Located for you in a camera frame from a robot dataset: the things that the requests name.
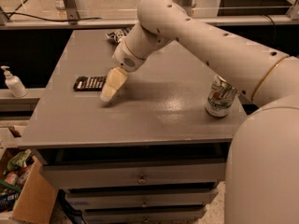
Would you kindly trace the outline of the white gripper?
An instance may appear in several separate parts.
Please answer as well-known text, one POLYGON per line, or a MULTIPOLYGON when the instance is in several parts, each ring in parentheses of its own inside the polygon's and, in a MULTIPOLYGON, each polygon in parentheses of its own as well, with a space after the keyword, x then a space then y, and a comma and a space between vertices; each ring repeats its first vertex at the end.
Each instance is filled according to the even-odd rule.
POLYGON ((128 78, 127 72, 136 71, 145 62, 140 44, 128 39, 123 39, 120 42, 112 55, 112 59, 120 67, 112 68, 107 74, 106 83, 100 94, 100 98, 104 102, 109 102, 125 83, 128 78))

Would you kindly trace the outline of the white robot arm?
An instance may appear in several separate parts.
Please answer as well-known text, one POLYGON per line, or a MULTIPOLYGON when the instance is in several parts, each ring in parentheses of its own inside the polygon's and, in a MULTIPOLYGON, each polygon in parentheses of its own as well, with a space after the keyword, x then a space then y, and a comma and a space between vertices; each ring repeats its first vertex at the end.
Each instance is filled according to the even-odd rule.
POLYGON ((195 20, 171 0, 140 0, 102 100, 173 40, 258 107, 230 146, 224 223, 299 224, 299 59, 195 20))

